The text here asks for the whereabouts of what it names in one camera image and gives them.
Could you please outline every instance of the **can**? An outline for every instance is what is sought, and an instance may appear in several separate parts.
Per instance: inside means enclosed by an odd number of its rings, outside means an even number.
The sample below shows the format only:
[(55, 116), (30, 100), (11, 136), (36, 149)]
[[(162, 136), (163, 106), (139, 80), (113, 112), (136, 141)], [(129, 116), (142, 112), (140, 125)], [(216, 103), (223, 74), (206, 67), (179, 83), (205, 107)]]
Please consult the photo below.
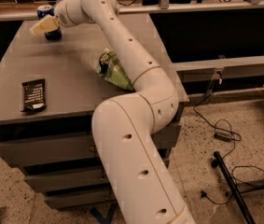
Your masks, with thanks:
[[(41, 20), (44, 17), (46, 17), (47, 15), (54, 16), (54, 7), (52, 5), (42, 5), (42, 6), (39, 6), (37, 8), (38, 19)], [(59, 39), (61, 39), (62, 36), (63, 35), (61, 33), (60, 26), (58, 27), (58, 29), (56, 29), (54, 31), (45, 33), (46, 39), (50, 40), (50, 41), (59, 40)]]
[(54, 7), (52, 5), (43, 5), (37, 8), (38, 19), (43, 19), (47, 15), (54, 16)]

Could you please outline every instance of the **terrazzo floor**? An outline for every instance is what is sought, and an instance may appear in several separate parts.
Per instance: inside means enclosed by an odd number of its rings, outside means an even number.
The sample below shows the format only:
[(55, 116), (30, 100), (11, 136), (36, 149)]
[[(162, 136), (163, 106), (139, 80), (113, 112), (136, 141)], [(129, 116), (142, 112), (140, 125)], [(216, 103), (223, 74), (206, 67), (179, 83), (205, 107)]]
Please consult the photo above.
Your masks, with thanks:
[[(264, 170), (264, 103), (259, 97), (221, 98), (214, 96), (210, 103), (200, 105), (197, 110), (212, 124), (220, 119), (227, 120), (232, 130), (239, 133), (242, 141), (235, 143), (235, 149), (224, 159), (231, 171), (236, 166), (253, 165)], [(169, 171), (180, 193), (198, 224), (241, 224), (246, 223), (234, 198), (226, 204), (211, 203), (201, 198), (201, 191), (217, 203), (225, 202), (229, 187), (219, 168), (213, 168), (211, 161), (215, 151), (222, 156), (233, 149), (233, 143), (214, 139), (214, 129), (199, 117), (191, 104), (200, 97), (193, 97), (183, 112), (178, 143), (170, 156)], [(226, 121), (219, 121), (228, 128)], [(264, 172), (257, 168), (236, 168), (234, 176), (243, 181), (264, 178)], [(243, 194), (256, 223), (264, 223), (264, 190)], [(108, 212), (111, 203), (94, 206), (79, 206), (62, 211), (50, 209), (42, 194), (34, 193), (23, 181), (23, 174), (11, 169), (0, 158), (0, 223), (125, 223), (119, 208), (113, 218)], [(101, 220), (93, 211), (100, 213)]]

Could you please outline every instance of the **gray table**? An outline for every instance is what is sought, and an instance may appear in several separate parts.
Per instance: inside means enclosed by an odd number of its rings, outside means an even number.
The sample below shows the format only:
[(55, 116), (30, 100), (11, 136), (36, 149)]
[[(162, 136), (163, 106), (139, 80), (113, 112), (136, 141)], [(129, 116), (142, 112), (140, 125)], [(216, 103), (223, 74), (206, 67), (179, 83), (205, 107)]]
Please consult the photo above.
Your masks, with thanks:
[[(176, 84), (181, 111), (187, 94), (149, 16), (120, 18)], [(52, 208), (115, 200), (90, 128), (98, 104), (126, 93), (95, 73), (104, 48), (111, 47), (96, 24), (62, 29), (62, 40), (48, 42), (30, 35), (35, 22), (23, 22), (0, 62), (0, 157), (19, 168)], [(21, 83), (39, 78), (46, 80), (48, 106), (23, 113)], [(179, 131), (172, 123), (153, 135), (167, 165)]]

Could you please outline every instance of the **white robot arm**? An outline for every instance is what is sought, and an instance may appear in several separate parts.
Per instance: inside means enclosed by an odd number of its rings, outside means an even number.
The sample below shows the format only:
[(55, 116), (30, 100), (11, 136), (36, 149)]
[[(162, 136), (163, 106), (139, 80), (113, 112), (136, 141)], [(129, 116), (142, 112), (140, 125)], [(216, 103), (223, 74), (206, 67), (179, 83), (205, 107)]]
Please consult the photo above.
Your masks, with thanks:
[(136, 90), (96, 108), (95, 145), (127, 223), (195, 223), (151, 139), (176, 113), (175, 86), (118, 11), (116, 0), (63, 0), (55, 8), (62, 26), (96, 22), (102, 28)]

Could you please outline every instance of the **black metal stand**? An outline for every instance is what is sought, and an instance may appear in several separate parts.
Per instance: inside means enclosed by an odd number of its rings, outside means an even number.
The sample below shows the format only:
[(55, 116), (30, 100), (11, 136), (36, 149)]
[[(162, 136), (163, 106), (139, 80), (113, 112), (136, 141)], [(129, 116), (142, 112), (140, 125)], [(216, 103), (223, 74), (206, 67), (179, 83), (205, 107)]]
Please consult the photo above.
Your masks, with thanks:
[(246, 222), (248, 224), (255, 224), (255, 221), (253, 220), (253, 217), (252, 215), (250, 214), (249, 212), (249, 209), (247, 208), (243, 198), (242, 198), (242, 195), (241, 193), (238, 191), (237, 187), (236, 187), (236, 184), (234, 183), (233, 179), (232, 179), (232, 176), (230, 175), (222, 157), (220, 156), (219, 152), (215, 152), (214, 153), (214, 156), (215, 156), (215, 161), (216, 163), (218, 164), (218, 166), (220, 167), (228, 185), (229, 185), (229, 188), (231, 189), (232, 191), (232, 194), (236, 200), (236, 203), (239, 205), (242, 213), (243, 213), (243, 216), (246, 220)]

